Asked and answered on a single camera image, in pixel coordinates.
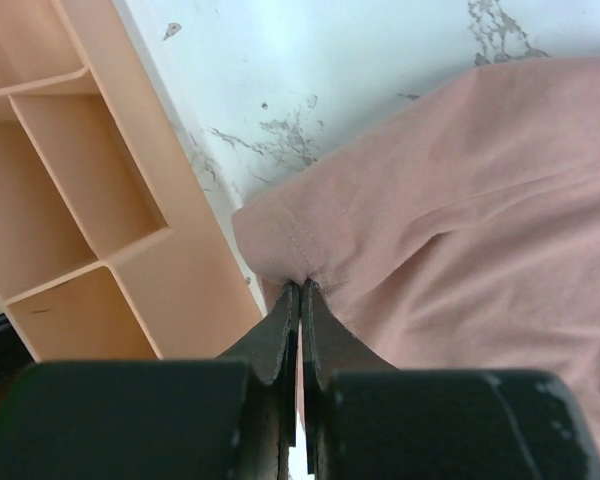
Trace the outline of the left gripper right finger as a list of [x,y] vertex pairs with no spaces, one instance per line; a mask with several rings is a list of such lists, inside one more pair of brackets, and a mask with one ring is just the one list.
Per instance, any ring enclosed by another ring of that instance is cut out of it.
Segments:
[[541,370],[389,364],[301,290],[309,472],[318,479],[600,479],[567,386]]

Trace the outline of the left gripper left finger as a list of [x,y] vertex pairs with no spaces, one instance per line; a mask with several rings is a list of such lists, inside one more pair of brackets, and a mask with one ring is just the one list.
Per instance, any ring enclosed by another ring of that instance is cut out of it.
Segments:
[[210,360],[40,363],[0,407],[0,479],[285,479],[300,290]]

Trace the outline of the pink t shirt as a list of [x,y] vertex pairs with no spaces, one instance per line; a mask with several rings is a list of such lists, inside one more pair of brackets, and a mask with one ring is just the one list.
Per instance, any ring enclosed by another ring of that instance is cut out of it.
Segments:
[[232,219],[398,367],[548,370],[600,451],[600,56],[471,69]]

